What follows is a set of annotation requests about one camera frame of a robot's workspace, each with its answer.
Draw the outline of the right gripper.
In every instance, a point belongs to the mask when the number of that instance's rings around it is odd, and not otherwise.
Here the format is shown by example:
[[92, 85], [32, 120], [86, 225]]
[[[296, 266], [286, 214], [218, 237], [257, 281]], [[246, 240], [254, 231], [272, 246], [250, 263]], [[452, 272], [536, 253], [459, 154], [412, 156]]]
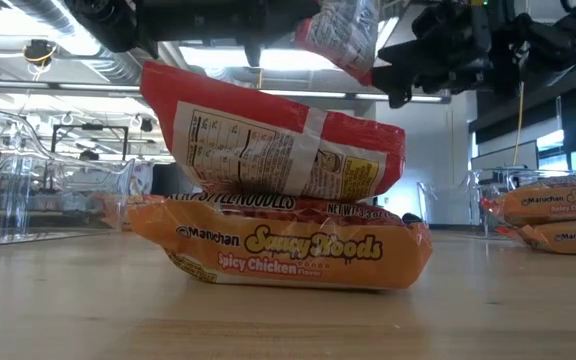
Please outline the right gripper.
[[412, 101], [412, 90], [459, 94], [488, 90], [514, 96], [520, 84], [514, 0], [439, 0], [410, 24], [414, 38], [380, 50], [373, 86], [387, 91], [390, 108]]

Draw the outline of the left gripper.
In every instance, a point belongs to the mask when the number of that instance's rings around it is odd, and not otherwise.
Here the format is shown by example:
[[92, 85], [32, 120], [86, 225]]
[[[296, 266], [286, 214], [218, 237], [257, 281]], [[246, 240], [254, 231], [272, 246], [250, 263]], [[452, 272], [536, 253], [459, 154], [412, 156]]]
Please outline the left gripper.
[[320, 11], [317, 0], [143, 0], [137, 21], [156, 41], [233, 39], [259, 68], [262, 45]]

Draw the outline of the red beef ramen packet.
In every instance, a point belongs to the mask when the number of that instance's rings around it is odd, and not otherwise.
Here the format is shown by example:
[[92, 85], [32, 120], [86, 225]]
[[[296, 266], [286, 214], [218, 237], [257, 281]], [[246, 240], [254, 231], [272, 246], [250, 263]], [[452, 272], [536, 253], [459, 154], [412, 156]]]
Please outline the red beef ramen packet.
[[296, 46], [320, 55], [362, 85], [372, 80], [380, 0], [316, 0], [320, 12], [300, 22]]
[[403, 175], [405, 132], [150, 61], [140, 93], [188, 179], [206, 192], [357, 202]]

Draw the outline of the orange Saucy Noods packet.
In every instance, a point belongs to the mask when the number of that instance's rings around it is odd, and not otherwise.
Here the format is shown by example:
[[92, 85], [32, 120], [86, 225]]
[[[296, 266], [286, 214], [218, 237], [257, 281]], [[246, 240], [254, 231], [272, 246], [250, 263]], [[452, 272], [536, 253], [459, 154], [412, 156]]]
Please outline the orange Saucy Noods packet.
[[490, 200], [486, 208], [517, 227], [576, 220], [576, 175], [521, 186]]
[[532, 250], [576, 255], [576, 221], [501, 226], [496, 231]]
[[128, 210], [165, 200], [161, 195], [125, 195], [112, 193], [94, 193], [92, 198], [100, 206], [101, 221], [111, 228], [130, 232], [132, 230]]
[[195, 193], [128, 216], [135, 233], [207, 283], [404, 289], [432, 254], [424, 222], [361, 203]]

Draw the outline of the bright ceiling light panel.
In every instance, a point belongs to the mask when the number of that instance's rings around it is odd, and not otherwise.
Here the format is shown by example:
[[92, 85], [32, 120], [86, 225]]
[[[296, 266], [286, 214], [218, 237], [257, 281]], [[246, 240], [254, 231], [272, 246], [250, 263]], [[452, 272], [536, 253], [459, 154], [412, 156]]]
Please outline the bright ceiling light panel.
[[[204, 68], [249, 67], [241, 49], [180, 47], [190, 65]], [[312, 52], [291, 49], [266, 49], [261, 52], [258, 67], [276, 71], [338, 70], [332, 62]]]

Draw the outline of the black chair back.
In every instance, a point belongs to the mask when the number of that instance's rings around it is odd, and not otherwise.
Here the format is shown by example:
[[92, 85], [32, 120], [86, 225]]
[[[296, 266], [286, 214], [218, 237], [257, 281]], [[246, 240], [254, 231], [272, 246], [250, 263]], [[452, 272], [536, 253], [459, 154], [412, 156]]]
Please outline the black chair back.
[[154, 165], [152, 195], [168, 197], [193, 192], [194, 185], [176, 163]]

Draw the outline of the clear plastic bin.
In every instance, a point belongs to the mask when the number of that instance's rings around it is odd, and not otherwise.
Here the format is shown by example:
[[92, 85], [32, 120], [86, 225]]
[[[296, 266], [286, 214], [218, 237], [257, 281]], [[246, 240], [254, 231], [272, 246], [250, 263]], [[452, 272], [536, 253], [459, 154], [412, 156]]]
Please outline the clear plastic bin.
[[0, 112], [0, 245], [121, 229], [134, 163], [61, 155], [61, 138]]
[[420, 217], [433, 230], [454, 230], [495, 238], [504, 227], [490, 210], [501, 195], [538, 180], [576, 175], [575, 170], [497, 167], [471, 170], [456, 184], [418, 183]]

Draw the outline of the round black ceiling device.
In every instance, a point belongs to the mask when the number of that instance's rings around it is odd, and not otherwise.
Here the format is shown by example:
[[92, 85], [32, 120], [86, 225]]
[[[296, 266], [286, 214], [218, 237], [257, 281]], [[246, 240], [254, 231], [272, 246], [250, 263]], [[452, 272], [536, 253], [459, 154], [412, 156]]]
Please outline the round black ceiling device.
[[22, 50], [23, 58], [37, 67], [48, 66], [57, 52], [57, 46], [48, 40], [33, 39]]

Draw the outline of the silver spiral ceiling duct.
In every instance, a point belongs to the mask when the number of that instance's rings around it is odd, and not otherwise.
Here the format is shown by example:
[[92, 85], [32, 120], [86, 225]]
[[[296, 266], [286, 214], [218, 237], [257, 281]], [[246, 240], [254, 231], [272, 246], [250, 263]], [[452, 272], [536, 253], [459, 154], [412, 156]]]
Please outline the silver spiral ceiling duct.
[[110, 83], [135, 84], [141, 66], [132, 55], [115, 54], [96, 40], [62, 0], [3, 0], [14, 11], [48, 28], [53, 40]]

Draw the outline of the black frame stand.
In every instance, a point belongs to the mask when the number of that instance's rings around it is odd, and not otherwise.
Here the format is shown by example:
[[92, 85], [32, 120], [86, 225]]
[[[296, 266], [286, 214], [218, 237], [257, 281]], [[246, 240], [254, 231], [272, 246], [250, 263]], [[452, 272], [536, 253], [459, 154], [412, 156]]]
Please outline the black frame stand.
[[115, 130], [122, 131], [123, 135], [118, 137], [122, 145], [121, 160], [122, 161], [127, 160], [128, 145], [129, 145], [129, 138], [128, 138], [129, 128], [127, 126], [103, 125], [93, 123], [84, 123], [80, 125], [57, 124], [53, 126], [50, 151], [56, 153], [57, 144], [62, 140], [63, 137], [71, 137], [71, 132], [73, 130], [81, 130], [88, 132], [104, 131], [104, 130], [108, 130], [110, 132], [114, 132]]

